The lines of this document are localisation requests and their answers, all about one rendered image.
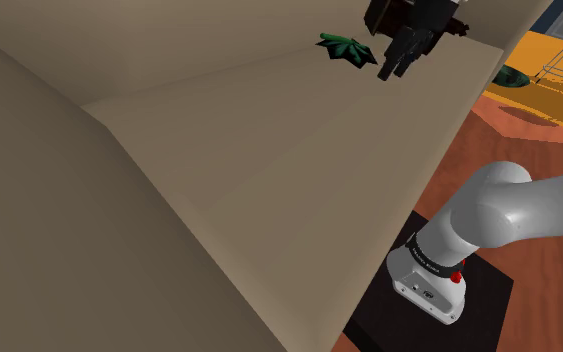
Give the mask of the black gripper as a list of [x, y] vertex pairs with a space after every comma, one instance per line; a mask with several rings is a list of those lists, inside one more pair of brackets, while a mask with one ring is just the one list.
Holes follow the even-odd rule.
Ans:
[[393, 0], [400, 28], [384, 53], [377, 77], [402, 77], [409, 66], [433, 48], [435, 34], [443, 31], [458, 9], [458, 0]]

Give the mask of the black box-shaped object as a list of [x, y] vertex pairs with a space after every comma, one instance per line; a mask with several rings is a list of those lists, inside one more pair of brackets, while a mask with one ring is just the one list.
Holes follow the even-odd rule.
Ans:
[[[383, 34], [393, 38], [400, 28], [398, 7], [393, 0], [371, 0], [364, 15], [364, 22], [372, 34]], [[445, 29], [440, 33], [465, 36], [470, 29], [469, 25], [453, 17], [448, 21]]]

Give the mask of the dark green leaf-shaped toy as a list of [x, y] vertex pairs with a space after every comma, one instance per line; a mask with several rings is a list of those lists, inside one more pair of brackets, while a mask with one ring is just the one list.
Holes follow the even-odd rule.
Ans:
[[321, 33], [319, 37], [317, 46], [324, 47], [331, 60], [343, 59], [357, 69], [363, 68], [366, 64], [378, 64], [371, 49], [353, 38], [328, 33]]

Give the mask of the yellow rug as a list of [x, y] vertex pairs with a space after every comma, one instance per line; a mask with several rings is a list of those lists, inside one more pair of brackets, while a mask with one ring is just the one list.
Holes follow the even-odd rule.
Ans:
[[506, 65], [526, 74], [530, 84], [492, 83], [473, 111], [504, 136], [563, 143], [563, 40], [528, 32]]

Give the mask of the black robot stand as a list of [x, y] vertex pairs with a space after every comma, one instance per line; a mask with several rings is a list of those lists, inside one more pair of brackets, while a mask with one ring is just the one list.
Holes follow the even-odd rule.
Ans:
[[396, 283], [382, 264], [343, 333], [360, 352], [496, 352], [513, 280], [473, 254], [463, 282], [463, 310], [442, 322], [436, 291], [417, 274]]

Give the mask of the dark green round cushion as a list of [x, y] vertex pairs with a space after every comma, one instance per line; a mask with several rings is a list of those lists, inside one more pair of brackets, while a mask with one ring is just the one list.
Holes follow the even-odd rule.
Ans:
[[493, 84], [507, 88], [520, 88], [530, 84], [530, 78], [521, 71], [503, 65], [492, 80]]

